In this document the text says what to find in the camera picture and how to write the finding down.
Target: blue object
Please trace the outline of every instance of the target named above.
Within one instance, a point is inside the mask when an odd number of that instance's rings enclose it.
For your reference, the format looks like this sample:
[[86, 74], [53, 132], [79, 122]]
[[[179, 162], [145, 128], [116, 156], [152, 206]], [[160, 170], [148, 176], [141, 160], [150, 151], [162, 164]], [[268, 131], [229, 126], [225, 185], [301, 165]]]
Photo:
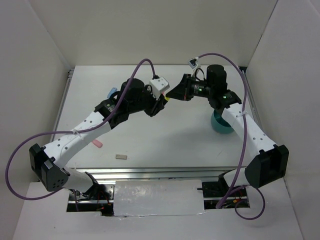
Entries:
[[213, 130], [220, 134], [230, 134], [234, 131], [230, 124], [227, 123], [216, 110], [214, 110], [211, 115], [211, 126]]
[[116, 91], [118, 91], [118, 89], [117, 89], [116, 87], [113, 87], [113, 88], [110, 90], [110, 92], [108, 93], [107, 98], [110, 98], [110, 96], [111, 96], [113, 93], [115, 93]]

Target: white zip tie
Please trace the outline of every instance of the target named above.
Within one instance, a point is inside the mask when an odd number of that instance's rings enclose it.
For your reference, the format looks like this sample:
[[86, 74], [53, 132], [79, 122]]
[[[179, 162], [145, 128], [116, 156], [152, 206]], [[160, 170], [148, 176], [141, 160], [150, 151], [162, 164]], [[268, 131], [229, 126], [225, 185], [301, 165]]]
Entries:
[[81, 138], [82, 141], [84, 141], [85, 139], [81, 136], [81, 134], [77, 131], [77, 129], [72, 129], [73, 134], [77, 134], [79, 136], [79, 138]]
[[239, 115], [235, 116], [236, 118], [240, 118], [243, 115], [247, 114], [248, 112], [246, 110], [244, 110], [243, 112], [239, 113]]

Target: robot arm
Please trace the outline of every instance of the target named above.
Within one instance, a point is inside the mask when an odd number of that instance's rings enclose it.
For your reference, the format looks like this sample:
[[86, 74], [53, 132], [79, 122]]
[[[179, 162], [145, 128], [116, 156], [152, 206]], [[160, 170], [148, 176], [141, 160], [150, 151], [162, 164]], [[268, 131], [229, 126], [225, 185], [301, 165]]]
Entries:
[[[199, 68], [198, 61], [191, 59], [192, 68]], [[227, 89], [227, 73], [221, 65], [207, 67], [206, 79], [196, 80], [193, 74], [184, 74], [181, 82], [166, 94], [168, 98], [190, 101], [194, 96], [207, 98], [222, 118], [230, 124], [240, 138], [244, 137], [244, 120], [242, 102], [231, 90]], [[235, 186], [251, 185], [260, 188], [286, 173], [289, 151], [284, 146], [277, 146], [247, 114], [247, 150], [252, 161], [240, 170]], [[228, 189], [236, 170], [225, 172], [219, 176], [222, 188]]]
[[134, 78], [113, 117], [101, 127], [81, 133], [103, 123], [115, 109], [126, 85], [127, 82], [124, 82], [120, 91], [97, 105], [95, 110], [72, 130], [73, 134], [63, 135], [43, 147], [35, 144], [29, 149], [31, 168], [47, 191], [67, 188], [78, 190], [89, 197], [94, 196], [103, 186], [100, 186], [89, 173], [65, 167], [68, 161], [94, 139], [126, 121], [130, 114], [144, 111], [153, 117], [164, 109], [167, 100], [162, 93], [169, 88], [169, 83], [160, 77], [145, 85], [141, 80]]

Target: teal bowl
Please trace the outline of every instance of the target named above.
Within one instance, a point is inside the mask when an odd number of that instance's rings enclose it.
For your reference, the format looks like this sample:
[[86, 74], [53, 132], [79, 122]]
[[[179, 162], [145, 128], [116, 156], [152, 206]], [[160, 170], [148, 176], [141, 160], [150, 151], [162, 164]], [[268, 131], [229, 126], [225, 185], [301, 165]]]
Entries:
[[220, 134], [230, 134], [234, 131], [230, 124], [227, 123], [216, 110], [214, 110], [211, 115], [211, 126], [213, 130]]

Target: pink eraser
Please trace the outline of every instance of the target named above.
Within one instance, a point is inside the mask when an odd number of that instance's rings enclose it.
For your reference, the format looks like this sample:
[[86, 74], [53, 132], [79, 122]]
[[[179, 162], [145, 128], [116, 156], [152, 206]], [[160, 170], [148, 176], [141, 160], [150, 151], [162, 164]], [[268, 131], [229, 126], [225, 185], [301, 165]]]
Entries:
[[97, 139], [93, 140], [92, 143], [97, 146], [98, 148], [102, 148], [102, 142], [98, 141]]

